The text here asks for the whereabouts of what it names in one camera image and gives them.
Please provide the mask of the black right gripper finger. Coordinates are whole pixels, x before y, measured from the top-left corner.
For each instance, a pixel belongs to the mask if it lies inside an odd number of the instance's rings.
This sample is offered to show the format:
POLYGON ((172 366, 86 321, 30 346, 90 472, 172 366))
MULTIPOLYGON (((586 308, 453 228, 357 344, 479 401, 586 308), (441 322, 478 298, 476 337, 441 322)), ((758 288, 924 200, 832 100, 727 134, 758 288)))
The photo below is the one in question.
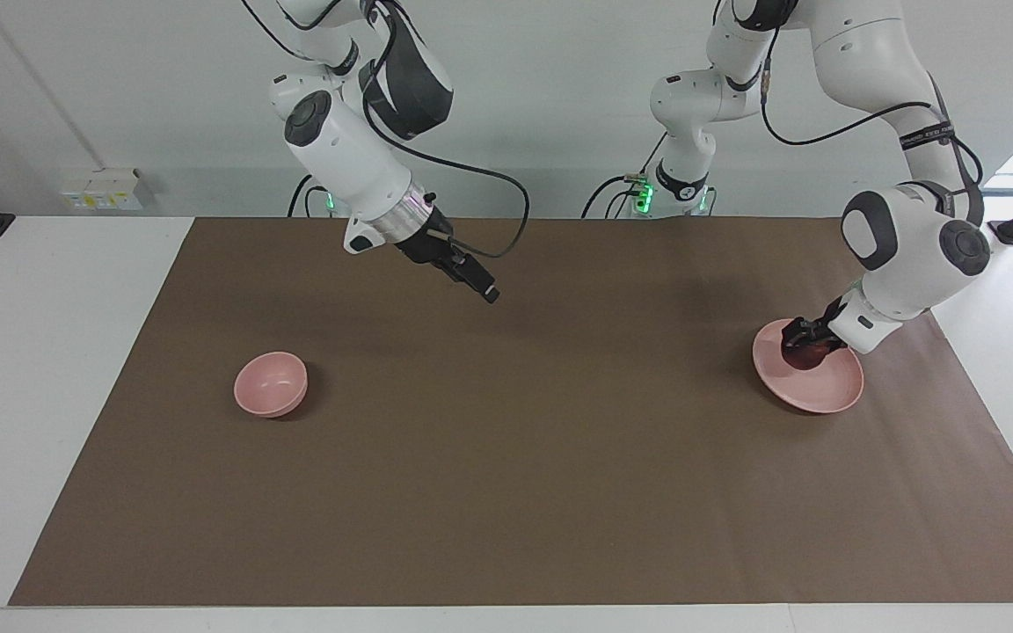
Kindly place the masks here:
POLYGON ((473 255, 453 244, 449 246, 449 249, 447 276, 450 276, 455 283, 494 284, 494 276, 491 276, 473 255))
POLYGON ((479 263, 443 263, 443 272, 455 283, 462 283, 478 293, 486 303, 494 304, 499 299, 496 281, 479 263))

